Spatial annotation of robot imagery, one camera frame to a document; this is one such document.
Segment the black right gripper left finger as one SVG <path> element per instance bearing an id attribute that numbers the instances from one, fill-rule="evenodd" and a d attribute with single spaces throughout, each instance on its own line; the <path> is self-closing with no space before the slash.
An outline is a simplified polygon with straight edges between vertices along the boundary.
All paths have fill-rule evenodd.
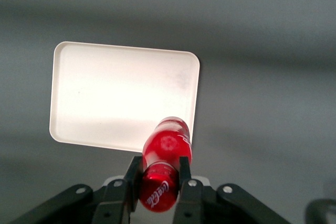
<path id="1" fill-rule="evenodd" d="M 136 210 L 143 174 L 142 156 L 135 156 L 125 175 L 108 178 L 93 213 L 93 223 L 130 223 Z"/>

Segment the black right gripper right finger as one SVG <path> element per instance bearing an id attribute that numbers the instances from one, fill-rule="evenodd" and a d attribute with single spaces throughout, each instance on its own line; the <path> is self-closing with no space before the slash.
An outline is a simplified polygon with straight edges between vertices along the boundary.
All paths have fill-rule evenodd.
<path id="1" fill-rule="evenodd" d="M 180 157 L 180 194 L 173 223 L 203 223 L 203 184 L 191 177 L 189 159 Z"/>

